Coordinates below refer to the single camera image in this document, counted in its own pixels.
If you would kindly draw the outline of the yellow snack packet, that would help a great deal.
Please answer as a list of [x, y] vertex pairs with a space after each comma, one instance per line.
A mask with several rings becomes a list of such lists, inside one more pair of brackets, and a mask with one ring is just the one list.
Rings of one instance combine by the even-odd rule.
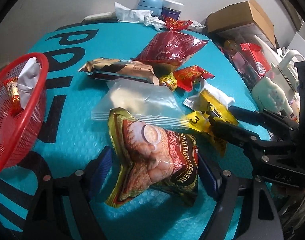
[[195, 110], [186, 115], [189, 127], [197, 132], [205, 134], [212, 146], [223, 157], [226, 153], [227, 141], [220, 139], [213, 132], [216, 121], [223, 121], [230, 125], [238, 126], [239, 122], [220, 100], [218, 100], [208, 89], [203, 89], [196, 100], [186, 99], [184, 104], [196, 103]]

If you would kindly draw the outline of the nutritious cereal snack bag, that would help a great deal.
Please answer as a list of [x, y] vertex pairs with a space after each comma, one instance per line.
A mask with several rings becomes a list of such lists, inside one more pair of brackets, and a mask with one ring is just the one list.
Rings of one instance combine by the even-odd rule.
[[147, 124], [123, 108], [110, 110], [108, 128], [120, 170], [107, 205], [118, 208], [151, 187], [194, 205], [199, 184], [195, 137]]

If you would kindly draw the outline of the white snack packet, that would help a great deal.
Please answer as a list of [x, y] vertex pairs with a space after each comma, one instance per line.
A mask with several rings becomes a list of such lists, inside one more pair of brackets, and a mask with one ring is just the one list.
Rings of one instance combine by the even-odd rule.
[[200, 81], [201, 89], [200, 92], [196, 95], [190, 96], [186, 98], [183, 102], [183, 104], [195, 111], [201, 111], [201, 99], [200, 95], [201, 92], [206, 89], [214, 98], [216, 98], [220, 103], [222, 103], [226, 108], [232, 106], [235, 104], [235, 99], [231, 96], [226, 95], [223, 91], [219, 90], [218, 88], [212, 86], [209, 84], [204, 78], [201, 78]]

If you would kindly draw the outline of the red gold candy packet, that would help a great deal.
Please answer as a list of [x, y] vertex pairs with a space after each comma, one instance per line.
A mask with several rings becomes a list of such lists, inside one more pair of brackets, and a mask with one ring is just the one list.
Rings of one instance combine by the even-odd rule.
[[215, 77], [215, 75], [197, 65], [176, 70], [173, 72], [173, 76], [177, 80], [177, 87], [186, 92], [190, 92], [193, 89], [193, 85], [199, 82], [200, 78], [206, 80]]

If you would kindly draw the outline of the clear zip bag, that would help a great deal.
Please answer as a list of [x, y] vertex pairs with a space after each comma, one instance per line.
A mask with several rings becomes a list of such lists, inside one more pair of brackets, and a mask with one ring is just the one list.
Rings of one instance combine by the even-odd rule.
[[168, 129], [188, 129], [189, 120], [167, 87], [128, 79], [107, 82], [108, 92], [91, 111], [91, 119], [107, 121], [110, 110], [123, 108], [147, 124]]

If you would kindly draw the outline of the beige brown snack bag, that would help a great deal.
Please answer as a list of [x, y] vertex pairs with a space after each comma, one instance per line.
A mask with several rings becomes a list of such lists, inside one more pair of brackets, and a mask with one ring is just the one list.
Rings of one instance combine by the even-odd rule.
[[104, 81], [112, 81], [119, 78], [159, 85], [159, 79], [154, 73], [153, 67], [139, 61], [97, 58], [87, 61], [78, 72], [84, 72], [88, 76]]

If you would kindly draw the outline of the dark red snack bag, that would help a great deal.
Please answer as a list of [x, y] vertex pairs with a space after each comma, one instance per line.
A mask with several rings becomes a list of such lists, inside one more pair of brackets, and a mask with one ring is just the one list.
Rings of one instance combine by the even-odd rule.
[[156, 72], [172, 73], [208, 44], [178, 31], [157, 33], [133, 61], [151, 65]]

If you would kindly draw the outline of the pale green plush toy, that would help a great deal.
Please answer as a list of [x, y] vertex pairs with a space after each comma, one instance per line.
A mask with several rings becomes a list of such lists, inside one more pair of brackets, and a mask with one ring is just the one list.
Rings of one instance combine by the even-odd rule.
[[261, 111], [266, 109], [273, 113], [279, 113], [284, 110], [286, 115], [293, 113], [284, 91], [269, 77], [262, 78], [252, 88], [251, 93]]

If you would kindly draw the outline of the teal printed table mat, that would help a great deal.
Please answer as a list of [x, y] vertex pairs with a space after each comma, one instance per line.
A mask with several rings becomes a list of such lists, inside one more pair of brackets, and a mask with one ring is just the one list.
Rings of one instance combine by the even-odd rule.
[[132, 23], [43, 37], [0, 72], [0, 239], [224, 239], [252, 167], [209, 134], [255, 113], [205, 36]]

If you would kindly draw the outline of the yellow foil candy ball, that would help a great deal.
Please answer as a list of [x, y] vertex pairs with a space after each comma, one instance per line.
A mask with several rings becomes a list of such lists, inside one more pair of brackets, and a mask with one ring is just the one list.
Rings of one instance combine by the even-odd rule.
[[159, 78], [159, 85], [168, 87], [172, 92], [177, 88], [177, 80], [172, 73]]

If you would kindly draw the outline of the brown cardboard box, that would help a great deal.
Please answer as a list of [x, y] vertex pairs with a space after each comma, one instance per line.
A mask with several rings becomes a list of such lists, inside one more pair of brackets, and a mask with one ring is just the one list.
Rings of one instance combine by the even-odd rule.
[[206, 30], [224, 38], [253, 34], [276, 48], [274, 25], [256, 0], [231, 4], [212, 12], [206, 19]]

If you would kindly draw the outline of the small crumpled white wrapper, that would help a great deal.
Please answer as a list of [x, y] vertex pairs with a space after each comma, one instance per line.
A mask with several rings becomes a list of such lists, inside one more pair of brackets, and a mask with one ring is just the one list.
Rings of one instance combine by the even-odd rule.
[[205, 25], [202, 25], [201, 23], [197, 21], [192, 21], [192, 24], [190, 24], [187, 29], [190, 31], [194, 31], [197, 33], [202, 33], [203, 29], [206, 28]]

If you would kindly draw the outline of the white packet in basket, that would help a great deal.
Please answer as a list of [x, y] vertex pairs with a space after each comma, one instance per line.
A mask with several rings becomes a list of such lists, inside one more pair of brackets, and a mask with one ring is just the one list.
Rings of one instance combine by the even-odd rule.
[[39, 80], [40, 71], [41, 67], [40, 63], [37, 61], [37, 58], [31, 57], [26, 62], [18, 76], [17, 88], [22, 109], [25, 109], [29, 102], [29, 99]]

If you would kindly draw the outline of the white lidded purple jar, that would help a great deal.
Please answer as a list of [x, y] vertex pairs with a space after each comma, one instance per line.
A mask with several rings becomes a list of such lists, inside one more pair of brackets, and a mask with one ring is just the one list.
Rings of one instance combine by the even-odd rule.
[[170, 17], [174, 20], [180, 18], [184, 4], [172, 0], [163, 0], [162, 2], [162, 12], [163, 17]]

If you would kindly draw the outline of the crumpled white tissue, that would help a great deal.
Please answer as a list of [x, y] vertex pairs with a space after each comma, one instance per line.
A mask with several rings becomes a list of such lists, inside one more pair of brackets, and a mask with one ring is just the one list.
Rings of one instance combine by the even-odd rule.
[[156, 31], [161, 31], [166, 27], [166, 23], [156, 16], [152, 16], [151, 10], [130, 9], [122, 4], [114, 3], [115, 13], [118, 21], [128, 23], [140, 23], [145, 26], [152, 26]]

